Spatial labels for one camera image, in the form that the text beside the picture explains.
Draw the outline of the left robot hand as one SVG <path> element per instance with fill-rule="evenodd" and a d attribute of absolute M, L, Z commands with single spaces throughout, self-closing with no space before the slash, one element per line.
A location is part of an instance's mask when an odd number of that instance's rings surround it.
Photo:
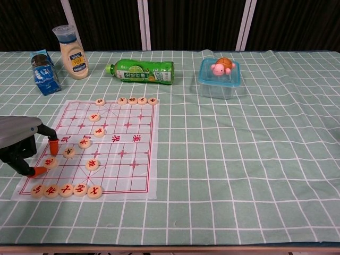
<path fill-rule="evenodd" d="M 37 117 L 1 116 L 1 161 L 18 174 L 35 178 L 47 171 L 45 167 L 31 167 L 26 159 L 37 153 L 35 134 L 48 138 L 50 154 L 58 153 L 56 131 L 44 125 Z"/>

